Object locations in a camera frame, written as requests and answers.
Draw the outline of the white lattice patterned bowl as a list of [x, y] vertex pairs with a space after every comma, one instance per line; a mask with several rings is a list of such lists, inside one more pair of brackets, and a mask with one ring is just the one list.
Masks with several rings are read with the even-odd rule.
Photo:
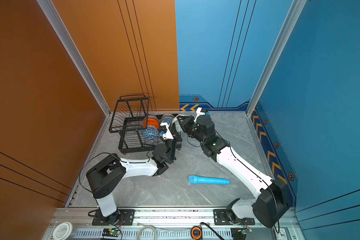
[[174, 118], [175, 116], [173, 114], [164, 114], [162, 115], [161, 119], [165, 119], [165, 118]]

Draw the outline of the blue geometric patterned bowl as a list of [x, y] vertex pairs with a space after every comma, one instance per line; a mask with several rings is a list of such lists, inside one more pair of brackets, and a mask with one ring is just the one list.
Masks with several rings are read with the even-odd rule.
[[142, 136], [147, 140], [155, 140], [159, 136], [159, 131], [156, 127], [149, 125], [146, 129], [142, 130]]

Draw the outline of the orange plastic bowl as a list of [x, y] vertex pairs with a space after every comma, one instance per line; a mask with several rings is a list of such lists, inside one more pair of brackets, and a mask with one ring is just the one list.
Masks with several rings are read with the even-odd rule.
[[147, 117], [143, 121], [144, 128], [155, 127], [156, 129], [158, 129], [159, 126], [160, 126], [160, 121], [156, 117]]

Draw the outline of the green patterned white bowl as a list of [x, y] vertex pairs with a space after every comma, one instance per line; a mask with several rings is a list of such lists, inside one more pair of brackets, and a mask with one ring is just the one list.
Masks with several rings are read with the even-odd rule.
[[189, 116], [184, 115], [184, 114], [178, 114], [177, 116], [174, 117], [172, 123], [174, 124], [175, 122], [179, 122], [182, 123], [186, 118], [188, 118]]

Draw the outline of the blue floral white bowl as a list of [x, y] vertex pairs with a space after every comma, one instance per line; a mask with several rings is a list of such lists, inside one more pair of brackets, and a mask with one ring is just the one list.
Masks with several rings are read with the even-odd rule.
[[161, 126], [166, 126], [166, 127], [170, 128], [171, 125], [172, 125], [173, 120], [174, 120], [174, 117], [171, 117], [171, 116], [165, 117], [165, 118], [161, 118], [161, 120], [160, 120], [160, 125], [161, 125]]

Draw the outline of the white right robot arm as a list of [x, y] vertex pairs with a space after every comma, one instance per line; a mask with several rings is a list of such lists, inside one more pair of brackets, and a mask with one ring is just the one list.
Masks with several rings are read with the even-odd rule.
[[292, 206], [288, 185], [280, 178], [263, 174], [240, 157], [217, 133], [209, 115], [179, 117], [178, 120], [183, 132], [201, 143], [207, 157], [233, 173], [253, 194], [253, 200], [238, 198], [227, 206], [229, 221], [237, 225], [244, 218], [256, 218], [267, 228], [275, 226]]

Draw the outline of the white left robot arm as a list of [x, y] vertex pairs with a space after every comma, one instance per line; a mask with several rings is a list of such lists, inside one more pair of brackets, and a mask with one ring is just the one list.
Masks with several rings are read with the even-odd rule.
[[91, 193], [95, 198], [104, 218], [119, 214], [115, 200], [115, 188], [122, 179], [163, 174], [175, 160], [175, 152], [181, 148], [181, 134], [176, 124], [161, 123], [163, 142], [158, 144], [153, 156], [147, 160], [132, 161], [108, 154], [106, 158], [89, 169], [86, 173]]

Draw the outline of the black metal dish rack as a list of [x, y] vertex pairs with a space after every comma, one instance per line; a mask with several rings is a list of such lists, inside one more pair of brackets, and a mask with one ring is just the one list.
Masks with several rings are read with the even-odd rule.
[[147, 140], [142, 136], [143, 121], [147, 117], [156, 117], [159, 121], [164, 114], [155, 114], [150, 110], [150, 100], [146, 95], [121, 96], [115, 105], [110, 133], [118, 133], [120, 141], [118, 149], [122, 154], [152, 151], [162, 143], [159, 135], [155, 140]]

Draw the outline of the light blue plastic cylinder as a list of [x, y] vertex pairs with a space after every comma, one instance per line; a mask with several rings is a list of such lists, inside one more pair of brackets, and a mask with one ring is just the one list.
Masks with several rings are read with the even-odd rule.
[[212, 184], [212, 185], [229, 185], [230, 181], [226, 179], [207, 178], [198, 176], [189, 176], [188, 182], [190, 184]]

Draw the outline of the orange black tape measure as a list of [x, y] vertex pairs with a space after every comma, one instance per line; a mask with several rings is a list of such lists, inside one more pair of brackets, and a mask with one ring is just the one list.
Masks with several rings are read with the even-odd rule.
[[195, 226], [191, 229], [191, 237], [193, 240], [202, 240], [203, 239], [203, 232], [202, 228]]

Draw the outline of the green circuit board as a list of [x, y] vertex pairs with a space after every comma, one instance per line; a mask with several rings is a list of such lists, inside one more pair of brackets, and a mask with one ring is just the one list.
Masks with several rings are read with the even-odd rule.
[[117, 239], [122, 237], [122, 233], [117, 228], [104, 228], [102, 232], [103, 239]]
[[240, 233], [242, 235], [247, 235], [248, 233], [252, 233], [252, 232], [253, 232], [253, 230], [248, 226], [238, 230], [238, 233]]

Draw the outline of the green circuit board right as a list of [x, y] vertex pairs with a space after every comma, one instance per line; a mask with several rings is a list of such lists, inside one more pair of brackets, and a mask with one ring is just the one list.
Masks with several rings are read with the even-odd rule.
[[253, 230], [248, 226], [238, 230], [238, 233], [240, 233], [242, 235], [247, 235], [248, 233], [252, 233], [252, 232], [253, 232]]

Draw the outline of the white round lid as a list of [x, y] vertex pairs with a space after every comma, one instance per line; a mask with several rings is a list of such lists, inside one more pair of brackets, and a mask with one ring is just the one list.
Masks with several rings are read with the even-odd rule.
[[69, 240], [75, 235], [75, 228], [69, 222], [59, 224], [53, 231], [53, 240]]

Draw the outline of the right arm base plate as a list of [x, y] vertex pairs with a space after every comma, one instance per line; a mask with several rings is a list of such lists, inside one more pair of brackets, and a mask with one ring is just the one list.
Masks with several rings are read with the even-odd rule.
[[216, 226], [223, 225], [247, 225], [254, 226], [254, 218], [243, 218], [239, 219], [231, 210], [227, 209], [214, 209], [214, 222]]

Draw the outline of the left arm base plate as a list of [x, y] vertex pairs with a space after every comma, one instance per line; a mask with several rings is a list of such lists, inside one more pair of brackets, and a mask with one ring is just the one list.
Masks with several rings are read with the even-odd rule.
[[120, 210], [118, 209], [115, 213], [104, 217], [100, 209], [90, 211], [88, 213], [89, 217], [93, 219], [93, 226], [131, 226], [133, 224], [135, 210]]

